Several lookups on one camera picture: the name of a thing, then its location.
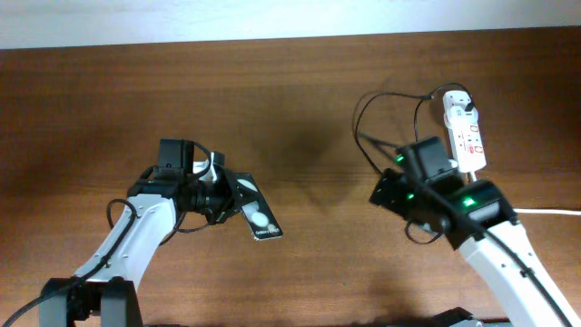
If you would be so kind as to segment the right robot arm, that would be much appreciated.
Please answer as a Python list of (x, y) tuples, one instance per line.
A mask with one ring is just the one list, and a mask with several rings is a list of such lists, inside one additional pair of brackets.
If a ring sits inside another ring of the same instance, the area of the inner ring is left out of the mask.
[(465, 183), (439, 138), (396, 146), (369, 200), (444, 236), (515, 326), (577, 326), (580, 318), (538, 259), (517, 212), (488, 180)]

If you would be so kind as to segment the black smartphone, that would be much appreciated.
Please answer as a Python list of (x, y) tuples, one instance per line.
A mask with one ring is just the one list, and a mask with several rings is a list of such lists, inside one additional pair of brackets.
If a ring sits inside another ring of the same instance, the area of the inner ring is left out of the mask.
[(273, 240), (283, 236), (283, 231), (260, 188), (258, 201), (244, 204), (241, 207), (241, 214), (247, 220), (256, 241)]

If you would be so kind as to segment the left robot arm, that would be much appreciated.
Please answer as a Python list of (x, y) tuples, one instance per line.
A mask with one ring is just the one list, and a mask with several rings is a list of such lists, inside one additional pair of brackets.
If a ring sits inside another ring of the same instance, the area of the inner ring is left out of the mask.
[(156, 165), (147, 168), (125, 198), (111, 200), (123, 212), (94, 255), (69, 278), (49, 280), (39, 297), (43, 326), (73, 326), (93, 315), (103, 326), (141, 326), (137, 290), (156, 251), (175, 234), (185, 233), (187, 213), (207, 225), (241, 214), (257, 241), (279, 238), (280, 225), (259, 186), (248, 173), (226, 168), (224, 156), (199, 144), (162, 139)]

